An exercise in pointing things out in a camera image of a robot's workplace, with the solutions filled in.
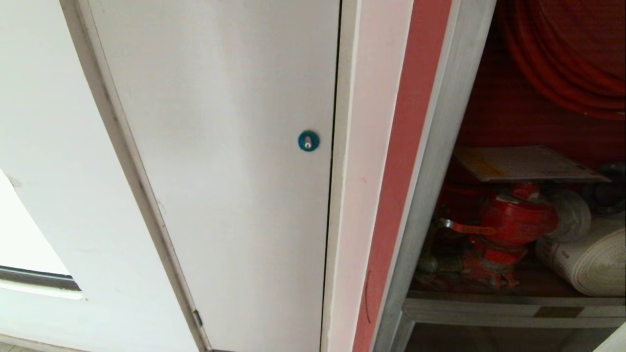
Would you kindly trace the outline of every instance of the red fire hose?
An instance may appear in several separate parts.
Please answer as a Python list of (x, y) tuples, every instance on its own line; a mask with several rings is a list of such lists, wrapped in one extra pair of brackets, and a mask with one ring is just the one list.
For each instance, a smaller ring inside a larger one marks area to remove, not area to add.
[(582, 115), (624, 120), (623, 0), (507, 0), (498, 7), (511, 55), (535, 89)]

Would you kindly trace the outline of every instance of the door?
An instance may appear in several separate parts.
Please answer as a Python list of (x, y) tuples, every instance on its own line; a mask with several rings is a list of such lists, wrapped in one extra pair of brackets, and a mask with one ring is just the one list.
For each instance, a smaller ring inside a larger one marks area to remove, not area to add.
[(212, 348), (318, 351), (339, 0), (90, 7)]
[[(62, 262), (2, 265), (69, 272), (81, 290), (0, 279), (0, 334), (92, 352), (198, 350), (58, 2), (0, 1), (0, 169)], [(0, 230), (16, 230), (0, 247), (21, 242), (23, 225)]]

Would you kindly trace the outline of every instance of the lock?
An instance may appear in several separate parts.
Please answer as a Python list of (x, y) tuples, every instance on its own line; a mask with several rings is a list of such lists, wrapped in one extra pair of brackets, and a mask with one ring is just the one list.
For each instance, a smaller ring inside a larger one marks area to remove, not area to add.
[(312, 152), (319, 146), (319, 137), (313, 131), (304, 131), (298, 137), (298, 145), (305, 152)]

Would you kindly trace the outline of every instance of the door hinge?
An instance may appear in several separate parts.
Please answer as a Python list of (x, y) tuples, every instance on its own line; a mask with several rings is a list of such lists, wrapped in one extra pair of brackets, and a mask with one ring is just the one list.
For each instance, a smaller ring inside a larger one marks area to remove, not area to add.
[(202, 318), (200, 317), (200, 313), (198, 313), (198, 310), (196, 309), (192, 313), (193, 313), (193, 318), (196, 320), (196, 324), (202, 327)]

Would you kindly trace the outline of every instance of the white fire hose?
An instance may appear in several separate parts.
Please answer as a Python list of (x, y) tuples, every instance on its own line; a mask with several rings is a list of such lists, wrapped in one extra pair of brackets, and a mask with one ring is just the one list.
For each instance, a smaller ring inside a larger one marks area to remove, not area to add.
[(621, 219), (592, 220), (587, 236), (556, 243), (539, 239), (537, 257), (578, 292), (596, 297), (626, 296), (626, 228)]

